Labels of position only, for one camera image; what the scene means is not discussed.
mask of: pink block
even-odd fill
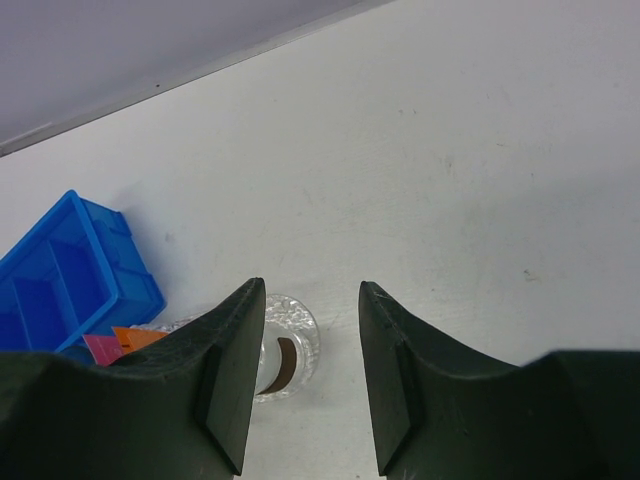
[[[106,367],[124,355],[116,337],[107,335],[83,335],[82,337],[98,365]]]

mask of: orange block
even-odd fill
[[[113,333],[120,342],[122,351],[127,354],[140,350],[147,345],[160,340],[168,335],[166,332],[156,332],[153,330],[142,330],[140,328],[112,327]]]

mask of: clear glass cup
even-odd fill
[[[169,324],[136,328],[170,333],[206,311]],[[296,393],[311,380],[319,358],[320,332],[311,312],[295,298],[267,295],[254,402],[269,402]]]

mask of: blue storage tray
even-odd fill
[[[0,261],[0,351],[61,351],[165,305],[122,214],[71,190]]]

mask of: white table surface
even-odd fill
[[[638,13],[350,18],[0,159],[0,254],[74,188],[125,213],[158,321],[264,277],[323,351],[305,391],[254,409],[243,478],[374,479],[361,280],[506,361],[640,348]]]

